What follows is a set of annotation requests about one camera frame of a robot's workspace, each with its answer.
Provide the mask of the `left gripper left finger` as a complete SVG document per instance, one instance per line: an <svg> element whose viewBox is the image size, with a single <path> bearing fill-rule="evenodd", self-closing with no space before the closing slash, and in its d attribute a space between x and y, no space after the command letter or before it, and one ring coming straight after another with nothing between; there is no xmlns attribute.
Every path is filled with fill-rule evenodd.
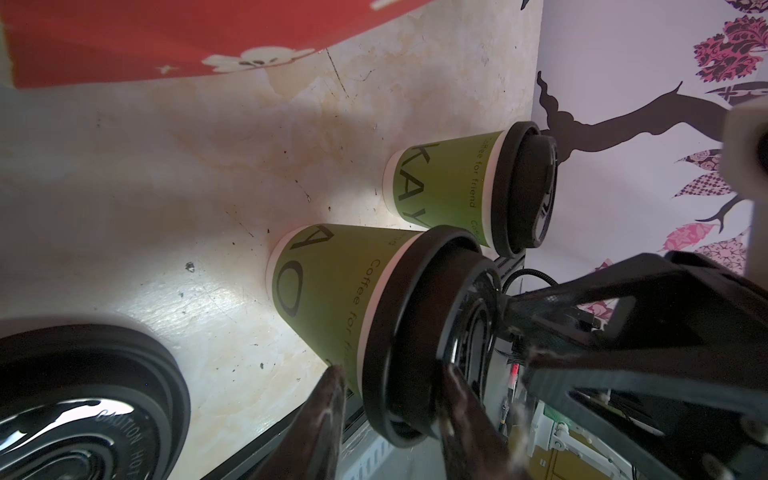
<svg viewBox="0 0 768 480"><path fill-rule="evenodd" d="M344 426L344 369L329 366L253 479L334 479Z"/></svg>

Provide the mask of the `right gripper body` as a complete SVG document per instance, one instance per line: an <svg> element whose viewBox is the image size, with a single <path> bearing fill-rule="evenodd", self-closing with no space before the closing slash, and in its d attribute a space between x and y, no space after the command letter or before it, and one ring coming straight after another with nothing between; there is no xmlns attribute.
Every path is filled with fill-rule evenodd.
<svg viewBox="0 0 768 480"><path fill-rule="evenodd" d="M528 392L647 478L766 477L762 287L700 254L640 254L504 306Z"/></svg>

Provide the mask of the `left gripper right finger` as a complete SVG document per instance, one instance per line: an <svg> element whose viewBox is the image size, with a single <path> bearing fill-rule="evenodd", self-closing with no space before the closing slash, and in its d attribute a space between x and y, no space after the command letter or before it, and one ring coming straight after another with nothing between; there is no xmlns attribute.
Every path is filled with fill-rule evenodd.
<svg viewBox="0 0 768 480"><path fill-rule="evenodd" d="M443 364L436 417L448 479L528 479L484 407L453 364Z"/></svg>

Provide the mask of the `green paper coffee cup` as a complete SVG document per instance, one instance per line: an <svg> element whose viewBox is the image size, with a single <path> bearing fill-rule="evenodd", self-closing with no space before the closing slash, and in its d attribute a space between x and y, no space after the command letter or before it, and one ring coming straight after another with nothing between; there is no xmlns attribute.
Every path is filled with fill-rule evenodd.
<svg viewBox="0 0 768 480"><path fill-rule="evenodd" d="M505 130L395 152L383 174L389 211L426 229L463 228L489 248L491 198Z"/></svg>
<svg viewBox="0 0 768 480"><path fill-rule="evenodd" d="M329 365L344 368L362 394L362 371L384 287L419 231L315 224L286 234L266 280L280 317Z"/></svg>

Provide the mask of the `red white paper gift bag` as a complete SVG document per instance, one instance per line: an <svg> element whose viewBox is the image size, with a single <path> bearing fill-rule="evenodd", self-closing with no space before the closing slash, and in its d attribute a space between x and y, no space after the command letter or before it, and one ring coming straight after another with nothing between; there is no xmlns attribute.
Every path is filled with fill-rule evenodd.
<svg viewBox="0 0 768 480"><path fill-rule="evenodd" d="M423 1L4 1L16 89L197 77L293 63Z"/></svg>

